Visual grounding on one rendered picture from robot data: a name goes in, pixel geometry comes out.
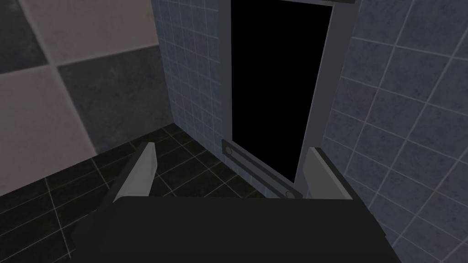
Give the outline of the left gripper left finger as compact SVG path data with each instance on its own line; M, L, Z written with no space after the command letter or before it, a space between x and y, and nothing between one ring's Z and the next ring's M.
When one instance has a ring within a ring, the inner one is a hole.
M157 167L155 144L141 143L112 185L112 201L124 196L148 196Z

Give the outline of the black window with grey frame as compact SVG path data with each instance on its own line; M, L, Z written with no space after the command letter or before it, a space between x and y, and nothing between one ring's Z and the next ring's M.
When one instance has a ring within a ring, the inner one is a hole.
M311 198L320 146L361 0L219 0L223 154L278 198Z

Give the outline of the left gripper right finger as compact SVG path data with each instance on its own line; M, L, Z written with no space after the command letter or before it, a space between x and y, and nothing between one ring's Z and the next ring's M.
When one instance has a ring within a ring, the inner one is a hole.
M351 200L352 197L340 183L314 147L308 149L303 166L312 199Z

